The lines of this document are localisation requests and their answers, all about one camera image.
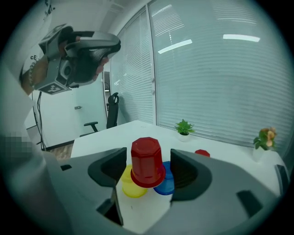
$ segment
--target black office chair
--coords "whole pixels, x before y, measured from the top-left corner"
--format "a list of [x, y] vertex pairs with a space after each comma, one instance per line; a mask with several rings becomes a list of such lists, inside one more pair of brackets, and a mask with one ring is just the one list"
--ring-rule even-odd
[[[109, 96], [108, 98], [108, 118], [107, 118], [106, 129], [117, 126], [118, 113], [119, 113], [119, 96], [118, 96], [118, 92], [116, 92], [112, 94], [111, 96]], [[91, 122], [91, 123], [84, 124], [84, 127], [91, 126], [94, 132], [82, 134], [80, 135], [80, 137], [98, 132], [95, 126], [96, 124], [98, 124], [98, 122]]]

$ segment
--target hand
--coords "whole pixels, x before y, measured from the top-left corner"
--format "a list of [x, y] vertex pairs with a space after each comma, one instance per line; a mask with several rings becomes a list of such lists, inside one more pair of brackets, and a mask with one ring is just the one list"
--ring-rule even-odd
[[[76, 40], [76, 42], [78, 42], [78, 41], [80, 41], [80, 39], [81, 39], [81, 37], [77, 36], [75, 40]], [[66, 52], [65, 52], [64, 47], [67, 45], [67, 43], [68, 43], [67, 41], [64, 41], [61, 44], [59, 44], [59, 52], [62, 57], [66, 56]], [[108, 61], [109, 61], [109, 59], [107, 57], [102, 59], [100, 65], [98, 65], [98, 67], [97, 67], [96, 74], [93, 76], [94, 81], [96, 81], [98, 75], [103, 72], [103, 66], [106, 63], [108, 63]]]

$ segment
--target window blinds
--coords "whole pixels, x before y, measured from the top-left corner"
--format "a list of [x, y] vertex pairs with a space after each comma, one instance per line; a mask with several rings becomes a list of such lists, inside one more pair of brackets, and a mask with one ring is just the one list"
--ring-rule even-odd
[[149, 15], [157, 124], [174, 129], [183, 118], [195, 135], [251, 147], [261, 128], [273, 126], [283, 156], [294, 73], [264, 13], [249, 1], [157, 0]]
[[119, 93], [118, 124], [155, 122], [149, 35], [145, 8], [118, 34], [121, 50], [111, 59], [110, 72], [111, 93]]

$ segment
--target door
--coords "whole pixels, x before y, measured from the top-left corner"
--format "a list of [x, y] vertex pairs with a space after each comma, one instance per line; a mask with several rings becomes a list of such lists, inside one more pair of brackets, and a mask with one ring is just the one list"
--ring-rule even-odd
[[84, 127], [85, 123], [98, 122], [96, 124], [98, 131], [106, 129], [107, 116], [103, 93], [103, 73], [98, 76], [96, 82], [73, 89], [75, 106], [80, 106], [75, 110], [75, 115], [83, 134], [93, 132], [91, 126]]

